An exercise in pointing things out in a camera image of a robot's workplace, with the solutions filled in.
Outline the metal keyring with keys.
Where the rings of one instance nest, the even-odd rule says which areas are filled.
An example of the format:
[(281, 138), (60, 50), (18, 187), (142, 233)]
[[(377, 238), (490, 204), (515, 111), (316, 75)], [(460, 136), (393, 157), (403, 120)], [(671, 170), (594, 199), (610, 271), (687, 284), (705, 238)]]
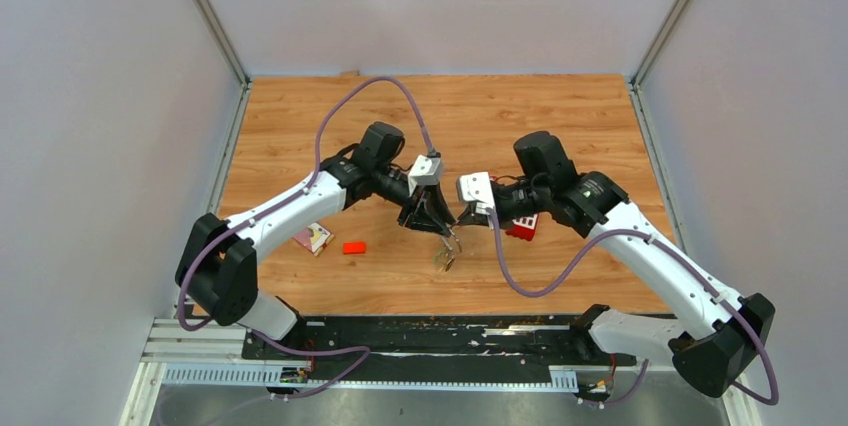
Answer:
[(463, 246), (454, 228), (449, 230), (447, 236), (439, 237), (442, 249), (433, 259), (437, 270), (440, 272), (448, 272), (456, 258), (462, 253)]

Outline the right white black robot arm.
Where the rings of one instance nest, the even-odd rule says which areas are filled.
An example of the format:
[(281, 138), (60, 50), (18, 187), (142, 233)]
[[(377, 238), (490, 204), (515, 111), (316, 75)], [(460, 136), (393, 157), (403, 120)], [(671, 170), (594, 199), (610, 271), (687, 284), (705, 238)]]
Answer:
[[(486, 172), (459, 177), (463, 225), (494, 232), (496, 255), (507, 284), (541, 298), (557, 289), (599, 246), (632, 271), (670, 307), (673, 318), (623, 313), (594, 305), (576, 323), (571, 349), (584, 363), (625, 354), (670, 364), (700, 393), (718, 398), (735, 387), (769, 406), (779, 386), (765, 344), (775, 307), (764, 295), (743, 296), (698, 266), (661, 233), (629, 195), (599, 171), (580, 173), (561, 141), (547, 131), (518, 139), (513, 150), (522, 174), (504, 185)], [(554, 281), (538, 290), (518, 285), (509, 272), (501, 232), (519, 218), (547, 213), (586, 239)]]

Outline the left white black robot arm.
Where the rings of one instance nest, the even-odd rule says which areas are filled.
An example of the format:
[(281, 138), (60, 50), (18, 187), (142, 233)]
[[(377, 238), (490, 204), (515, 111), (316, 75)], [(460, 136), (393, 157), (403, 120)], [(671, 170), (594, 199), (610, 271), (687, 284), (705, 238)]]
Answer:
[(308, 226), (376, 195), (400, 208), (400, 226), (451, 236), (456, 220), (440, 188), (441, 157), (431, 152), (409, 171), (395, 165), (403, 132), (383, 122), (362, 139), (321, 161), (296, 186), (251, 210), (221, 219), (213, 213), (192, 226), (175, 281), (220, 326), (237, 323), (268, 337), (283, 359), (306, 346), (301, 317), (282, 299), (260, 291), (258, 267), (271, 252)]

